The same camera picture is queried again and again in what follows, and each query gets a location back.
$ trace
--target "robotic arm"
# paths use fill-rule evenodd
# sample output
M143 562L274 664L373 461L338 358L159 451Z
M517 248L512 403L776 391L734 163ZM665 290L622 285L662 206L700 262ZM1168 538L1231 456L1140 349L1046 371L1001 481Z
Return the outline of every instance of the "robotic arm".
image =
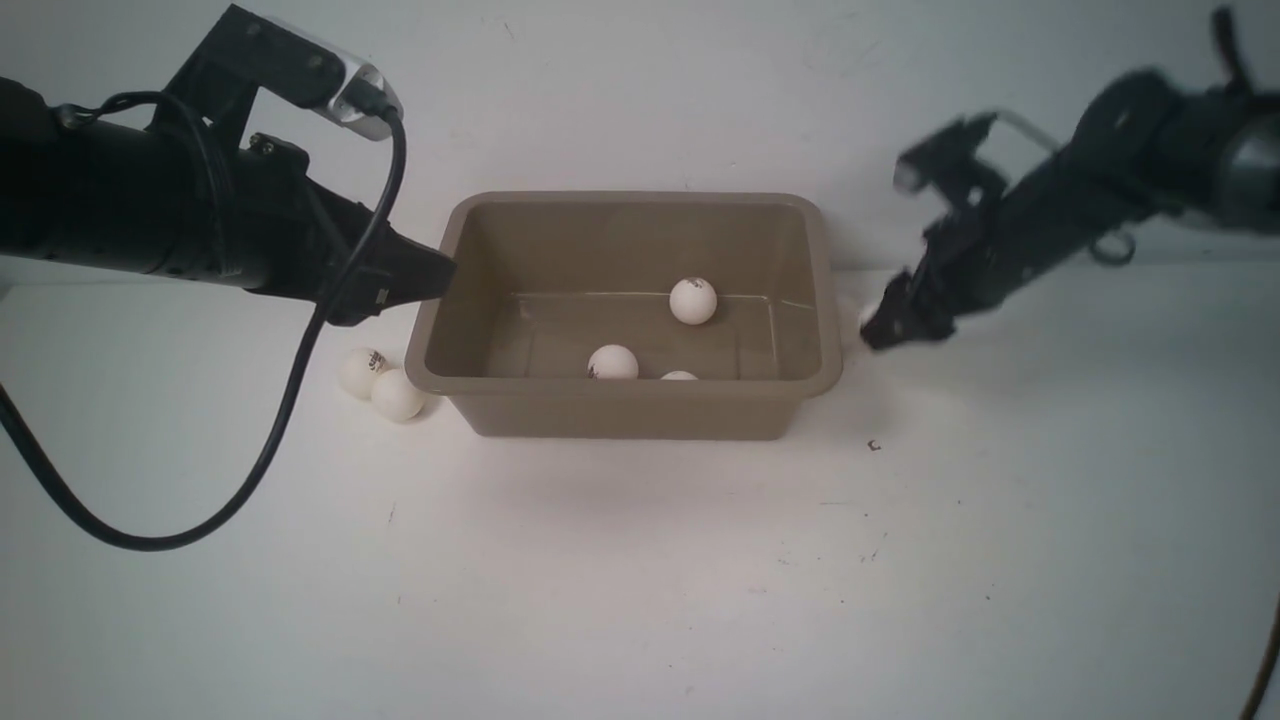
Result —
M1225 87L1188 96L1155 70L1130 73L1012 188L975 156L1000 113L956 120L904 152L893 184L913 195L932 186L950 211L924 229L923 259L890 282L863 340L873 350L946 340L956 318L998 307L1076 251L1156 214L1280 234L1280 95L1254 90L1228 9L1213 14L1213 31Z
M308 179L301 147L253 135L239 149L259 88L370 140L390 127L357 106L362 96L403 111L374 65L234 5L164 92L50 109L0 78L0 254L317 302L372 214ZM99 120L150 102L145 132ZM449 258L384 220L375 233L330 324L448 288Z

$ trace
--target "black cable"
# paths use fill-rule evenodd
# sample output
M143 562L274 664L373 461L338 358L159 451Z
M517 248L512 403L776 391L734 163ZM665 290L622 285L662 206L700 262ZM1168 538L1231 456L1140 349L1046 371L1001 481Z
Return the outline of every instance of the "black cable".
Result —
M311 320L307 323L306 329L302 332L302 341L298 343L298 351L293 356L293 368L289 370L289 379L284 384L284 396L280 398L280 407L275 413L275 421L271 424L271 432L266 437L266 442L262 445L262 450L257 456L257 461L253 462L252 469L248 471L248 477L244 478L244 483L241 484L236 495L224 505L218 512L214 512L204 523L177 533L172 536L161 537L142 537L133 536L108 525L101 519L99 519L93 512L91 512L84 503L76 497L67 483L63 480L61 475L50 462L49 456L40 447L40 443L32 436L31 429L27 428L26 421L23 421L22 415L18 409L9 400L9 395L4 389L4 384L0 384L0 424L13 438L14 446L18 447L18 452L22 455L27 465L31 466L32 473L36 475L36 480L40 486L45 488L49 497L72 519L77 525L81 527L86 533L93 536L95 538L120 547L124 550L136 550L142 552L156 552L161 550L174 550L191 544L230 520L236 512L244 506L253 491L257 489L257 484L262 480L262 475L266 474L266 469L271 465L271 460L275 457L276 450L280 447L280 439L284 437L284 430L289 425L289 416L293 414L293 406L298 400L298 391L302 388L302 378L306 374L307 363L311 359L311 352L315 350L316 338L320 336L320 331L324 328L325 319L333 311L334 305L342 293L342 288L356 268L360 266L361 259L372 247L376 237L381 234L381 227L387 223L387 217L390 214L392 205L396 204L396 196L399 193L401 182L404 179L404 163L407 155L407 140L404 136L404 124L401 122L399 113L396 108L387 108L380 113L380 117L387 120L387 124L392 128L392 167L390 173L387 178L387 186L383 188L383 195L378 200L378 206L374 209L374 215L369 220L369 225L361 234L360 241L356 243L356 249L351 252L347 263L338 270L334 277L333 283L329 286L328 292L320 297L316 302L315 313L311 314Z
M1253 720L1262 707L1262 698L1267 696L1267 685L1271 684L1271 673L1276 669L1276 657L1280 656L1280 601L1276 601L1276 616L1271 621L1271 637L1267 639L1267 648L1262 652L1262 664L1258 665L1258 674L1253 679L1253 689L1240 711L1240 720Z

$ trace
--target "tan plastic bin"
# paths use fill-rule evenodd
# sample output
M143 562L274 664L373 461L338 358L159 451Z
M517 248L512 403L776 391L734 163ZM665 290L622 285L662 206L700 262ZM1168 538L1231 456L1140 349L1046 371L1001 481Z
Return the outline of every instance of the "tan plastic bin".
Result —
M773 439L840 379L822 215L792 195L495 192L453 211L449 292L424 302L404 369L483 436ZM668 293L701 277L716 315ZM593 380L625 345L639 380ZM696 382L660 380L687 370Z

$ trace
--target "wire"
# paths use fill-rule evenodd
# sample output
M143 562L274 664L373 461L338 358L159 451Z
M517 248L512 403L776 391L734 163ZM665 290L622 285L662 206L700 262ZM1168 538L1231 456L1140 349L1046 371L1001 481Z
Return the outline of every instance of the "wire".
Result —
M1240 720L1253 720L1262 707L1262 698L1267 696L1267 685L1271 684L1271 673L1276 669L1276 657L1280 656L1280 601L1276 601L1276 616L1271 621L1271 637L1267 639L1267 648L1262 652L1262 664L1258 674L1253 679L1253 689L1240 711Z
M164 550L174 550L187 544L191 544L218 528L223 527L228 520L239 511L241 507L248 501L253 491L257 489L259 483L262 480L262 475L266 474L266 469L271 465L271 460L275 457L276 450L280 447L280 441L284 438L284 430L289 425L289 416L293 414L293 406L298 400L298 391L302 388L302 378L307 370L307 363L311 360L311 352L315 350L316 338L320 336L320 331L324 328L325 319L333 311L342 295L343 286L347 279L351 278L352 273L360 266L361 259L369 252L374 246L375 238L381 236L381 227L387 223L387 217L390 214L392 205L396 204L396 196L399 193L401 183L404 179L404 163L407 155L407 140L404 136L404 124L401 122L399 113L396 108L387 108L380 113L380 117L392 128L392 167L390 173L387 178L387 186L383 188L383 195L378 200L378 206L374 209L374 215L369 220L369 225L361 234L360 241L356 243L355 250L347 259L347 263L338 270L334 277L333 284L329 286L328 292L325 292L320 300L316 302L315 313L311 314L311 320L307 322L306 329L302 332L302 341L298 343L298 350L293 356L293 368L289 370L288 382L284 384L284 396L280 398L280 407L275 413L275 421L271 424L271 430L266 436L266 442L262 445L261 452L259 452L257 460L250 469L248 475L244 478L243 484L236 491L236 495L214 512L207 520L200 523L198 525L172 536L160 537L143 537L133 536L108 525L101 519L99 519L93 512L91 512L84 503L76 497L67 483L63 480L61 475L54 468L49 456L40 447L31 429L27 428L26 421L23 421L22 415L18 409L9 400L9 395L4 389L4 384L0 384L0 424L13 438L13 443L18 447L18 452L22 455L27 465L31 466L32 473L36 475L36 480L40 486L45 488L49 497L67 514L73 523L81 527L86 533L93 536L95 538L120 547L124 550L134 550L142 552L156 552Z
M1006 110L1004 108L996 110L995 114L997 120L1001 120L1006 126L1023 133L1023 137L1034 142L1036 145L1039 145L1041 149L1043 149L1044 151L1057 152L1059 150L1062 149L1061 143L1053 140L1053 136L1036 127L1034 123L1032 123L1023 115L1019 115L1018 113L1012 110Z
M1014 128L1021 133L1023 137L1038 145L1050 155L1062 149L1062 145L1055 140L1053 136L1012 110L1001 108L995 110L992 114L997 120L1001 120L1006 126ZM1089 256L1093 258L1093 261L1107 268L1123 268L1133 261L1134 255L1138 254L1138 240L1133 236L1133 233L1124 228L1119 228L1111 231L1108 234L1110 237L1120 241L1121 249L1119 251L1107 250L1102 246L1102 238L1094 240L1088 247Z

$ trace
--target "black robotic arm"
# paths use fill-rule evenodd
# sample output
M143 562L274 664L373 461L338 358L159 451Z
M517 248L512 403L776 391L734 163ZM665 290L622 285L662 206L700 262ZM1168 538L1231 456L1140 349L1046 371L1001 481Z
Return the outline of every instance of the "black robotic arm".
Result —
M975 155L1001 113L956 120L904 152L895 186L932 186L950 211L924 229L915 272L884 290L863 324L867 343L946 340L956 318L1000 306L1103 236L1157 214L1280 234L1280 95L1254 91L1229 10L1213 14L1213 29L1226 86L1189 96L1156 70L1130 73L1012 188Z

